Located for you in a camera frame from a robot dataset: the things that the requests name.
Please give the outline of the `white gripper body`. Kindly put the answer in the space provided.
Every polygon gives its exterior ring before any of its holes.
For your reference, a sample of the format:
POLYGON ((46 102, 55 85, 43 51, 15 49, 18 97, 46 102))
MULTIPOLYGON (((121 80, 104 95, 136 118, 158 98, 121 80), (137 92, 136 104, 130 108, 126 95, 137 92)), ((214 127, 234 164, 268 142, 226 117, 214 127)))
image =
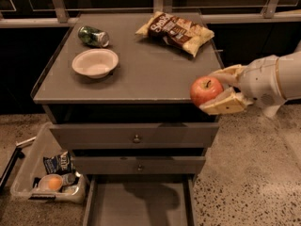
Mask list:
POLYGON ((256 59, 239 75, 239 89, 268 118, 286 102, 278 74, 278 56, 256 59))

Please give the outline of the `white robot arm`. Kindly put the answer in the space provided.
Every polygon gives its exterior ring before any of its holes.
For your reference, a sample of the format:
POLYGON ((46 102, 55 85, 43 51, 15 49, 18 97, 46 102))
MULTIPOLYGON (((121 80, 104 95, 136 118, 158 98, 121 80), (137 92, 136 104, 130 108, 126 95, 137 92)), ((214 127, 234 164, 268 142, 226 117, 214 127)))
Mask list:
POLYGON ((209 115, 239 113, 249 105, 273 118, 282 105, 301 98, 301 50, 286 56, 266 56, 248 65, 233 65, 211 73, 229 85, 216 98, 200 105, 209 115))

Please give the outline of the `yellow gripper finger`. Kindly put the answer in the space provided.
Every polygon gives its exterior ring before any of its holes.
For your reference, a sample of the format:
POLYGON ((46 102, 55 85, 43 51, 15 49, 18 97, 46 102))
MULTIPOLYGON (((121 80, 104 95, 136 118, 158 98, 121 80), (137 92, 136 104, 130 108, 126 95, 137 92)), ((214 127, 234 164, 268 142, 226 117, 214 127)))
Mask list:
POLYGON ((242 92, 236 92, 233 88, 228 88, 221 92, 214 99, 199 106, 208 115, 222 115, 243 112, 254 101, 245 97, 242 92))
POLYGON ((220 83, 227 84, 235 88, 240 87, 239 78, 246 66, 241 64, 232 65, 225 69, 220 69, 210 73, 211 77, 216 78, 220 83))

